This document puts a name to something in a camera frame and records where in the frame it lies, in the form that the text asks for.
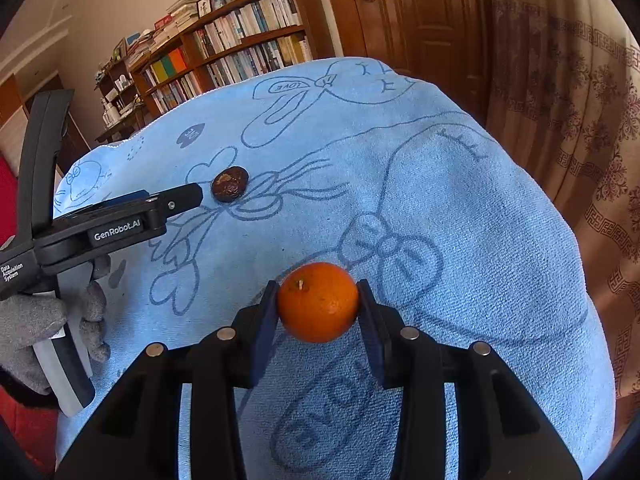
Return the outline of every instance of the blue towel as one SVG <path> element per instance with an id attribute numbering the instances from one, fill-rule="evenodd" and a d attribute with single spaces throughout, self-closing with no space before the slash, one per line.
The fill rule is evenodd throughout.
<path id="1" fill-rule="evenodd" d="M 232 165 L 246 168 L 249 186 L 217 203 L 210 183 Z M 190 182 L 203 187 L 201 207 L 171 219 L 166 235 L 112 255 L 101 281 L 111 360 L 96 368 L 92 405 L 60 419 L 59 455 L 149 342 L 197 343 L 268 280 L 316 261 L 367 278 L 380 303 L 439 342 L 491 343 L 585 478 L 607 455 L 613 374 L 575 237 L 534 181 L 434 85 L 343 58 L 208 92 L 76 162 L 56 214 Z M 446 393 L 454 479 L 457 422 Z M 236 401 L 251 479 L 388 476 L 401 394 L 373 380 L 357 326 L 325 345 L 279 327 L 265 377 Z M 184 416 L 181 478 L 188 472 Z"/>

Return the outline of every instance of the gray glove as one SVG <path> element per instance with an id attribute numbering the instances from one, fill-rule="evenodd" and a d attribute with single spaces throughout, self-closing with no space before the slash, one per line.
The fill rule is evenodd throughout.
<path id="1" fill-rule="evenodd" d="M 104 342 L 104 310 L 107 300 L 100 285 L 94 281 L 105 275 L 104 267 L 94 275 L 79 304 L 69 305 L 82 312 L 80 334 L 91 359 L 105 362 L 111 355 Z M 0 366 L 15 379 L 39 394 L 50 393 L 44 375 L 31 346 L 56 334 L 66 323 L 67 305 L 53 296 L 16 294 L 0 301 Z"/>

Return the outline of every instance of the patterned curtain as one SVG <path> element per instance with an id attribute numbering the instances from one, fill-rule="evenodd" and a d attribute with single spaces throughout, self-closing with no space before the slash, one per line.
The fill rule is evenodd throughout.
<path id="1" fill-rule="evenodd" d="M 493 8 L 486 128 L 575 232 L 614 367 L 617 441 L 640 408 L 640 50 L 610 0 Z"/>

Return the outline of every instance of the bookshelf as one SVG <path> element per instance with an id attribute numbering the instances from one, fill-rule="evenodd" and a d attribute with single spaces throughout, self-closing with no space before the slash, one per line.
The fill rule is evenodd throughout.
<path id="1" fill-rule="evenodd" d="M 296 38 L 296 41 L 304 38 L 306 41 L 305 46 L 308 47 L 308 54 L 312 59 L 322 59 L 334 56 L 334 47 L 329 35 L 329 30 L 326 24 L 324 16 L 324 10 L 322 9 L 322 3 L 320 0 L 294 0 L 297 10 L 299 25 L 291 24 L 274 30 L 268 30 L 266 32 L 247 34 L 245 37 L 239 39 L 239 44 L 224 48 L 220 52 L 204 51 L 203 45 L 198 45 L 196 31 L 203 30 L 206 25 L 209 25 L 219 18 L 225 16 L 231 16 L 232 12 L 240 11 L 245 6 L 250 4 L 257 4 L 261 0 L 234 0 L 229 4 L 226 4 L 219 9 L 216 9 L 209 14 L 206 14 L 200 18 L 196 23 L 193 23 L 184 31 L 178 33 L 171 38 L 167 43 L 160 48 L 147 54 L 140 59 L 135 65 L 131 66 L 129 72 L 133 78 L 135 86 L 138 90 L 138 94 L 145 102 L 146 108 L 151 113 L 151 116 L 156 119 L 163 114 L 163 111 L 159 108 L 154 96 L 158 95 L 158 91 L 166 91 L 169 85 L 177 80 L 184 81 L 185 76 L 189 78 L 189 81 L 194 83 L 192 86 L 199 86 L 202 92 L 207 92 L 217 88 L 220 84 L 219 78 L 213 72 L 212 64 L 220 63 L 219 60 L 229 59 L 233 54 L 247 52 L 251 48 L 260 48 L 260 52 L 266 52 L 262 50 L 268 42 L 282 40 L 283 38 Z M 175 49 L 179 49 L 184 61 L 185 68 L 182 70 L 176 70 L 175 74 L 168 76 L 161 82 L 151 84 L 148 78 L 148 69 L 154 65 L 158 65 L 158 61 L 166 59 L 171 53 L 175 53 Z M 181 89 L 185 88 L 185 84 L 181 83 Z M 188 91 L 183 92 L 186 95 L 183 97 L 189 98 Z"/>
<path id="2" fill-rule="evenodd" d="M 127 81 L 131 81 L 131 76 L 129 72 L 127 72 L 127 67 L 125 66 L 125 57 L 119 59 L 115 62 L 110 62 L 104 69 L 104 75 L 102 79 L 98 81 L 95 85 L 95 89 L 100 89 L 100 94 L 102 97 L 106 98 L 107 94 L 115 90 L 117 92 L 116 99 L 112 100 L 112 102 L 116 105 L 118 110 L 122 110 L 122 107 L 125 107 L 130 102 L 135 99 L 137 92 L 135 81 L 131 82 L 128 86 L 124 87 L 122 90 L 119 90 L 115 84 L 116 79 L 118 79 L 121 75 L 127 79 Z"/>

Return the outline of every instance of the picture frame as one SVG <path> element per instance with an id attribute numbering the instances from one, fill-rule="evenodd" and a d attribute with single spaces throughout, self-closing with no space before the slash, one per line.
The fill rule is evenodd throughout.
<path id="1" fill-rule="evenodd" d="M 211 12 L 211 0 L 198 0 L 198 17 L 201 18 L 205 14 Z"/>
<path id="2" fill-rule="evenodd" d="M 122 38 L 118 44 L 113 48 L 113 55 L 111 56 L 111 60 L 119 61 L 126 57 L 127 55 L 127 40 Z"/>

